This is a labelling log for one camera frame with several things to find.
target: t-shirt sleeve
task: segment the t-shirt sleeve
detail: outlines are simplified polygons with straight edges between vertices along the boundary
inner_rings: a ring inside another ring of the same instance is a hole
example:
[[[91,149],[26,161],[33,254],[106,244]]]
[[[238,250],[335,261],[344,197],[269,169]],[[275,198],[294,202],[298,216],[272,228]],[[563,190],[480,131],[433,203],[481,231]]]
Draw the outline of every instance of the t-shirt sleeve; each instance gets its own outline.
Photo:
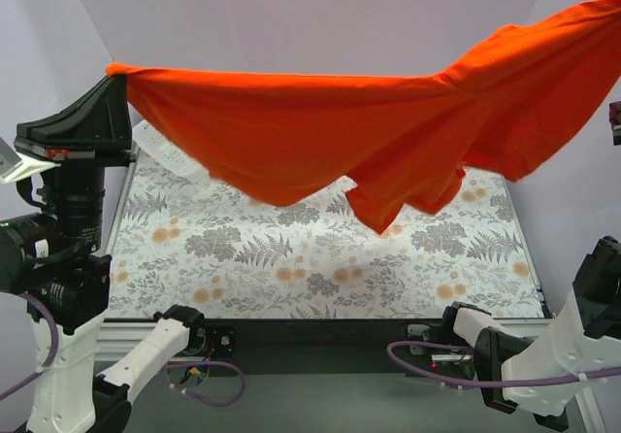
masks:
[[[621,0],[575,5],[530,26],[510,25],[446,75],[492,105],[464,161],[516,181],[566,144],[621,75]]]

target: cable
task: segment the cable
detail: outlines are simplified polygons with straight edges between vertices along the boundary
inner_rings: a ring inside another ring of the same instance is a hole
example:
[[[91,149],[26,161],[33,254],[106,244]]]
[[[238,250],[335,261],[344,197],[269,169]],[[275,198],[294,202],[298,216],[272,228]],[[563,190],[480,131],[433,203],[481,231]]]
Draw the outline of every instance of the cable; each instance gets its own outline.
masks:
[[[443,350],[469,350],[470,348],[463,348],[457,346],[447,346],[444,344],[435,344],[435,343],[424,343],[422,341],[400,341],[397,343],[389,344],[386,348],[388,352],[388,356],[390,359],[406,370],[413,372],[422,377],[431,378],[433,380],[437,380],[442,383],[452,384],[457,386],[462,386],[464,388],[505,388],[505,387],[541,387],[541,386],[556,386],[559,384],[570,384],[570,383],[578,383],[580,379],[575,377],[574,375],[565,375],[563,377],[558,378],[546,378],[539,380],[511,380],[506,382],[479,382],[475,380],[462,380],[459,378],[446,377],[444,375],[439,375],[434,372],[429,372],[427,370],[423,370],[422,368],[418,368],[411,363],[405,362],[397,355],[395,355],[394,349],[396,348],[411,348],[411,347],[420,347],[420,348],[431,348],[431,349],[443,349]],[[604,368],[602,370],[585,372],[587,379],[589,380],[598,380],[600,378],[608,378],[608,377],[617,377],[621,375],[621,367],[611,367]]]
[[[198,392],[194,392],[190,389],[185,389],[179,385],[173,384],[175,389],[178,389],[179,391],[181,391],[184,394],[187,394],[188,396],[198,399],[199,401],[201,401],[204,404],[207,404],[208,406],[212,406],[212,407],[232,406],[237,401],[239,401],[245,393],[246,381],[245,381],[244,372],[240,370],[239,367],[233,365],[232,363],[205,360],[205,361],[198,362],[198,363],[196,362],[169,363],[164,368],[171,369],[171,368],[185,368],[185,367],[224,367],[224,368],[228,368],[229,370],[233,370],[235,373],[239,375],[240,381],[242,382],[242,386],[240,387],[240,390],[237,392],[237,394],[235,394],[235,396],[233,396],[228,401],[224,401],[224,402],[214,401],[213,399],[210,399],[209,397],[199,394]]]
[[[59,338],[58,328],[56,327],[56,322],[54,321],[54,318],[49,312],[49,310],[46,308],[45,305],[43,305],[39,300],[35,299],[30,294],[23,293],[23,294],[20,294],[19,297],[21,297],[26,302],[28,302],[30,305],[32,305],[43,316],[43,318],[45,319],[46,323],[49,326],[49,333],[51,335],[51,341],[49,344],[48,356],[46,357],[43,364],[41,365],[42,369],[37,370],[36,372],[27,376],[21,382],[17,383],[13,387],[10,387],[6,391],[0,393],[0,402],[4,401],[7,397],[15,394],[23,387],[28,386],[29,384],[37,380],[41,375],[43,375],[45,370],[51,366],[51,364],[54,361],[54,358],[56,357],[56,354],[58,353],[58,338]]]

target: metal frame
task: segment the metal frame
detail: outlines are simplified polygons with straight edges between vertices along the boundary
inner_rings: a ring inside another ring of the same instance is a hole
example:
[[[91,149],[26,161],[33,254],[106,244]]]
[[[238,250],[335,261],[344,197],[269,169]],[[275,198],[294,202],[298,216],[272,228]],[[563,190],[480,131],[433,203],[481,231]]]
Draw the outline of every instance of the metal frame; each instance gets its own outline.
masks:
[[[131,183],[136,172],[132,164],[125,177],[114,212],[106,252],[112,251],[120,227]],[[512,200],[510,206],[515,213]],[[516,217],[520,238],[526,244]],[[530,255],[532,277],[544,314],[548,316],[541,285]],[[508,318],[498,322],[518,336],[536,338],[545,330],[548,318]],[[386,346],[408,338],[409,325],[439,324],[438,319],[223,319],[214,327],[233,328],[235,346],[231,360],[249,375],[400,373],[386,356]],[[110,319],[104,322],[98,339],[96,361],[117,362],[136,347],[155,327],[146,319]],[[580,413],[589,433],[605,433],[604,422],[591,388],[576,396]]]

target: orange flower print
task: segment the orange flower print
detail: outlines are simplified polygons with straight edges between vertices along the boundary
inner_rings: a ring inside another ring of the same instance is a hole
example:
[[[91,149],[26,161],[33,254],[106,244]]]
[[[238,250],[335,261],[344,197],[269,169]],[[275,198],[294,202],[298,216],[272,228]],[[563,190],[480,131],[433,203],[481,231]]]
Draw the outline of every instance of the orange flower print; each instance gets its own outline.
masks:
[[[463,284],[457,284],[455,287],[453,287],[453,290],[457,295],[466,295],[466,293],[468,292],[468,289]]]
[[[293,276],[296,280],[303,280],[307,276],[307,270],[304,268],[296,268],[293,271]]]
[[[287,283],[291,281],[291,269],[290,268],[278,268],[276,271],[276,279],[281,283]]]
[[[441,284],[436,288],[436,294],[442,300],[448,300],[453,297],[453,291],[450,288],[450,285]]]
[[[473,201],[476,200],[476,195],[474,195],[472,192],[467,190],[464,193],[462,193],[462,200],[468,203],[472,203]]]
[[[531,274],[531,270],[526,263],[523,261],[518,261],[513,264],[513,273],[515,273],[520,278],[527,278]]]
[[[210,300],[210,292],[204,288],[196,289],[192,300],[195,304],[206,304]]]
[[[157,229],[153,231],[153,234],[151,234],[151,240],[155,244],[161,244],[167,238],[168,238],[168,230],[163,227],[158,227]]]
[[[345,268],[340,268],[334,272],[332,279],[339,284],[345,284],[349,281],[349,272]]]

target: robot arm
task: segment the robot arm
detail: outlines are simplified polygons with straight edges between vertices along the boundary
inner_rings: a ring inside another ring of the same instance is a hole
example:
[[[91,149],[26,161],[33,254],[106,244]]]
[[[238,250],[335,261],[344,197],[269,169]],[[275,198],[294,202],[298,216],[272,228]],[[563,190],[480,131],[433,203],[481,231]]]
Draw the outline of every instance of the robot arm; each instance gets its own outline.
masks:
[[[446,310],[442,327],[444,334],[474,348],[480,381],[578,378],[580,383],[481,390],[488,407],[509,414],[523,409],[538,423],[564,431],[567,403],[601,382],[588,380],[585,372],[619,365],[621,245],[609,237],[598,242],[584,259],[562,312],[534,341],[510,335],[482,310],[459,303]]]
[[[0,141],[0,180],[16,183],[39,214],[0,223],[0,291],[28,292],[52,314],[58,332],[53,363],[38,378],[32,415],[19,432],[119,433],[141,390],[177,353],[193,348],[204,322],[194,309],[175,306],[157,315],[152,333],[93,380],[97,338],[110,290],[109,255],[100,248],[104,171],[133,159],[125,80],[105,78],[53,117],[20,124],[15,153]],[[44,186],[32,198],[31,176]],[[49,327],[32,306],[43,362]]]

